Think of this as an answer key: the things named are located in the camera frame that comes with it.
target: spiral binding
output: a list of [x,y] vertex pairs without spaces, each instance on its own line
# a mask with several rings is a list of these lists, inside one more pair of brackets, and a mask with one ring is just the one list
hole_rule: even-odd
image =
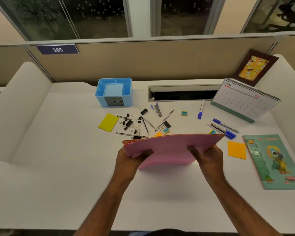
[[274,96],[272,96],[272,95],[269,95],[269,94],[267,94],[267,93],[265,93],[265,92],[262,92],[262,91],[260,91],[260,90],[258,90],[258,89],[255,89],[255,88],[253,88],[253,87],[249,87],[249,86],[247,86],[247,85],[245,85],[245,84],[241,84],[241,83],[239,83],[239,82],[237,82],[237,81],[234,81],[234,80],[231,80],[231,79],[228,79],[228,78],[226,78],[225,80],[226,80],[226,82],[230,82],[230,83],[232,83],[232,84],[238,85],[238,86],[240,86],[240,87],[243,87],[244,89],[249,89],[249,90],[252,91],[252,92],[255,92],[255,93],[260,94],[260,95],[262,95],[262,96],[266,96],[266,97],[268,97],[268,98],[270,98],[270,99],[273,99],[273,100],[275,100],[275,101],[281,101],[279,98],[274,97]]

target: beige partition panel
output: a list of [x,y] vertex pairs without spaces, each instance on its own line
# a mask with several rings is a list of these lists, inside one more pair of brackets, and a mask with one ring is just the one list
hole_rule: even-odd
[[162,40],[77,44],[79,54],[42,55],[30,50],[57,82],[100,78],[133,80],[230,77],[250,48],[268,51],[275,37]]
[[7,85],[10,79],[21,67],[21,65],[27,61],[32,62],[37,66],[35,61],[32,59],[32,57],[26,52],[26,50],[23,47],[1,46],[0,47],[0,86]]
[[286,36],[281,39],[270,53],[271,55],[283,55],[295,70],[295,35]]

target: desk calendar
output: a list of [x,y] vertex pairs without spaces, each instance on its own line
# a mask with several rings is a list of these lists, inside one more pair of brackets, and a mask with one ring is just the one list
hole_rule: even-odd
[[240,82],[225,79],[211,104],[254,123],[281,100]]

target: hand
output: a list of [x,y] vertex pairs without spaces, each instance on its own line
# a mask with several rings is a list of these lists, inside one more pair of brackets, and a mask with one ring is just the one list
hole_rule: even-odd
[[153,151],[148,150],[142,152],[141,155],[135,158],[131,158],[127,155],[126,151],[121,148],[116,158],[116,166],[112,181],[127,187],[136,175],[139,165],[152,154]]
[[200,169],[206,179],[211,184],[226,182],[223,170],[223,152],[216,145],[202,155],[196,148],[187,147],[187,150],[199,163]]

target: yellow sticky note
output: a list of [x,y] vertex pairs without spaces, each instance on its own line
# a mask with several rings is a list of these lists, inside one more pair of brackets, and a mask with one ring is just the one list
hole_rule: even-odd
[[240,159],[246,159],[246,146],[244,143],[227,142],[228,155]]
[[157,134],[155,134],[155,137],[161,137],[161,136],[162,136],[162,134],[160,131]]
[[114,128],[118,119],[119,119],[118,117],[107,113],[106,117],[104,117],[104,119],[102,120],[101,124],[98,127],[105,131],[111,132],[111,130]]

